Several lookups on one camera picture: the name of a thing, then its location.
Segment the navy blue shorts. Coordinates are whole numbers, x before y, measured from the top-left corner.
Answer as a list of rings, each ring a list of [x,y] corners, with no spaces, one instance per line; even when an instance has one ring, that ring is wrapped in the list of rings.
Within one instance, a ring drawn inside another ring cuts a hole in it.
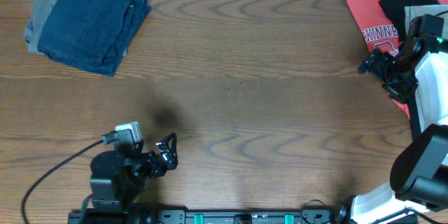
[[[114,76],[150,11],[148,0],[56,0],[36,47],[55,62]]]

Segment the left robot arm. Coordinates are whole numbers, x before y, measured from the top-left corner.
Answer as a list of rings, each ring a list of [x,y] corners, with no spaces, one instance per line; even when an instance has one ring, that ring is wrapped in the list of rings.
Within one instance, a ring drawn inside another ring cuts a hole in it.
[[[129,129],[101,137],[114,149],[98,154],[90,163],[92,194],[83,203],[78,223],[157,223],[155,210],[135,199],[146,187],[147,179],[164,176],[179,161],[177,135],[171,133],[156,143],[158,153],[143,152],[144,142]]]

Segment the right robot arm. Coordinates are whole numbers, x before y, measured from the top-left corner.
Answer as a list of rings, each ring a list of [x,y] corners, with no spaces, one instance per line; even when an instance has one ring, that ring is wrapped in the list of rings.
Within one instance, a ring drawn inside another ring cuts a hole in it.
[[[381,81],[393,100],[409,109],[412,142],[399,154],[389,180],[341,206],[332,223],[433,223],[429,211],[447,209],[447,40],[444,20],[425,14],[411,21],[392,56],[373,50],[360,74]]]

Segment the red printed t-shirt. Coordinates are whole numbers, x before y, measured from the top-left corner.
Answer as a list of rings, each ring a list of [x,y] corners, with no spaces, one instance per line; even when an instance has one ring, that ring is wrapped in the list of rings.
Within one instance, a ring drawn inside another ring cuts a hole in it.
[[[375,48],[388,52],[392,56],[398,54],[398,30],[390,21],[381,6],[380,0],[346,0],[349,10],[355,19],[369,51]],[[438,0],[447,4],[447,0]]]

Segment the khaki grey shorts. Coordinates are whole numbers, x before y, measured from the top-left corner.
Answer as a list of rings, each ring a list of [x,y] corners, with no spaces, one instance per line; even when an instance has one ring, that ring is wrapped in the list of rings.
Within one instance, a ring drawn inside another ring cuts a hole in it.
[[[411,22],[424,15],[442,18],[435,35],[447,42],[447,6],[406,6],[406,28]],[[447,51],[427,52],[416,66],[419,86],[416,89],[416,109],[420,129],[425,130],[432,123],[447,124]]]

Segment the black garment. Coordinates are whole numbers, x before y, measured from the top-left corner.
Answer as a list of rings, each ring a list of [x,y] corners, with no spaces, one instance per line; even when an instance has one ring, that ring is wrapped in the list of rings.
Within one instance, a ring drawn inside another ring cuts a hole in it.
[[[421,19],[417,19],[417,25],[415,28],[411,29],[411,34],[407,35],[405,31],[405,7],[406,6],[438,6],[440,3],[438,0],[380,0],[379,5],[381,9],[384,11],[386,17],[392,21],[395,28],[398,30],[399,37],[399,51],[402,49],[403,43],[406,42],[407,39],[413,39],[416,36],[416,33],[421,28]],[[410,125],[412,131],[412,138],[416,139],[421,134],[415,92],[410,97],[409,101],[406,105],[409,109],[410,116]]]

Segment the folded grey shorts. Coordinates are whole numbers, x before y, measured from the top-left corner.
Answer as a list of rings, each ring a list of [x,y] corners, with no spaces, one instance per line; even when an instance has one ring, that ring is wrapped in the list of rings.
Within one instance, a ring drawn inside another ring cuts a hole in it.
[[[140,0],[35,0],[24,31],[32,53],[52,60],[104,60]]]

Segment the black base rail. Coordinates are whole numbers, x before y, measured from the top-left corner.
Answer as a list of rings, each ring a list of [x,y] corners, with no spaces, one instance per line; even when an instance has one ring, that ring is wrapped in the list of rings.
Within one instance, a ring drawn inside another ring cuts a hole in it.
[[[93,209],[68,214],[68,224],[302,224],[344,223],[332,209],[314,207],[299,211],[156,211],[146,205],[136,205],[126,213],[96,213]]]

